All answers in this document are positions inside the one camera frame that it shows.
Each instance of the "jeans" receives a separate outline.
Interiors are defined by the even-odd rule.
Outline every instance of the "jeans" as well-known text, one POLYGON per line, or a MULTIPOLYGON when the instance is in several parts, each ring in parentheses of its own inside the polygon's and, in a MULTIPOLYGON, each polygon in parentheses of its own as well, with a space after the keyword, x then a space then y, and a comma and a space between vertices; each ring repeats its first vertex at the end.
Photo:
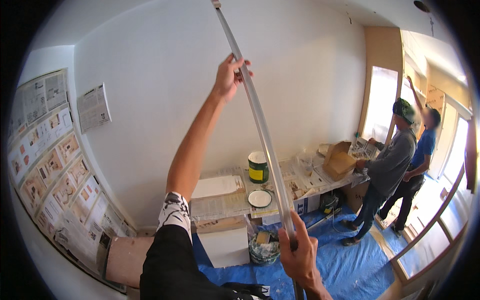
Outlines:
POLYGON ((353 225, 359 227, 362 223, 363 226, 355 236, 358 240, 363 238, 365 234, 370 230, 375 220, 375 215, 378 213, 380 206, 387 199, 386 196, 381 195, 372 183, 368 186, 367 192, 363 197, 363 206, 361 207, 358 217, 352 222, 353 225))
POLYGON ((390 197, 385 205, 379 212, 379 216, 382 219, 386 219, 388 212, 393 207, 395 202, 403 197, 402 206, 400 207, 400 212, 396 218, 395 228, 400 231, 405 227, 405 222, 407 221, 408 214, 412 208, 412 200, 415 194, 419 191, 424 182, 424 175, 420 174, 412 177, 408 182, 401 181, 398 185, 395 194, 390 197))

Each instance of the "green paint can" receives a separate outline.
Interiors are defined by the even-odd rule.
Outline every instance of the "green paint can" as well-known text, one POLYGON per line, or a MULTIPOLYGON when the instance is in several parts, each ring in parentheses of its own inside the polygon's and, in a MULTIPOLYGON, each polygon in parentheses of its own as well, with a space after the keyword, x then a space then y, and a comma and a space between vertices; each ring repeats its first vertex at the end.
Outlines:
POLYGON ((248 156, 248 175, 253 183, 268 181, 268 165, 263 151, 255 151, 248 156))

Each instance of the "patterned sleeve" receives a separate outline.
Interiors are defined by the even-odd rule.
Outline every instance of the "patterned sleeve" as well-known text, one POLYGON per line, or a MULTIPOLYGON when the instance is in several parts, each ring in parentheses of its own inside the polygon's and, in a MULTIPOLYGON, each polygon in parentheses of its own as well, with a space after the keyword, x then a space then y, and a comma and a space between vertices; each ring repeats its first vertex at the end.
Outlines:
POLYGON ((185 198, 177 192, 169 192, 165 196, 165 202, 163 203, 162 211, 158 216, 158 227, 164 225, 177 225, 185 229, 192 241, 192 232, 190 224, 190 212, 188 211, 188 203, 185 198))

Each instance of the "gray hoodie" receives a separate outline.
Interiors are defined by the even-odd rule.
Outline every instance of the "gray hoodie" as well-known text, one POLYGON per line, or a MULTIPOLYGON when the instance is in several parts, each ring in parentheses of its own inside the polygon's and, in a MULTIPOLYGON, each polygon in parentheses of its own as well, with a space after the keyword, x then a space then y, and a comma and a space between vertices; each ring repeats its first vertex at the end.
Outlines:
POLYGON ((376 160, 367 161, 370 183, 380 194, 389 198, 400 184, 417 149, 417 138, 412 129, 398 130, 387 147, 377 142, 381 150, 376 160))

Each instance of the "blue plastic sheet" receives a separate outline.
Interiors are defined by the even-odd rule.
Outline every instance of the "blue plastic sheet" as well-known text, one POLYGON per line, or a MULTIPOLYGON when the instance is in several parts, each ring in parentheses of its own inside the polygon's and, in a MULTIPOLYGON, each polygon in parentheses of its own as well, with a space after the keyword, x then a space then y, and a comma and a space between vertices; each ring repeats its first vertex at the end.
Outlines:
MULTIPOLYGON (((309 227, 324 216, 316 211, 303 215, 302 219, 309 227)), ((340 220, 353 220, 355 217, 347 206, 343 206, 342 213, 335 215, 334 219, 335 229, 342 233, 333 228, 332 219, 309 231, 311 236, 318 238, 317 268, 325 287, 336 300, 377 299, 395 279, 388 258, 370 233, 357 245, 344 247, 340 243, 341 239, 356 234, 343 228, 339 224, 340 220)), ((280 224, 273 224, 259 229, 272 230, 279 227, 280 224)), ((215 284, 260 283, 270 286, 273 299, 294 299, 292 280, 285 274, 279 260, 270 266, 244 264, 215 269, 198 236, 194 234, 192 238, 199 269, 215 284)))

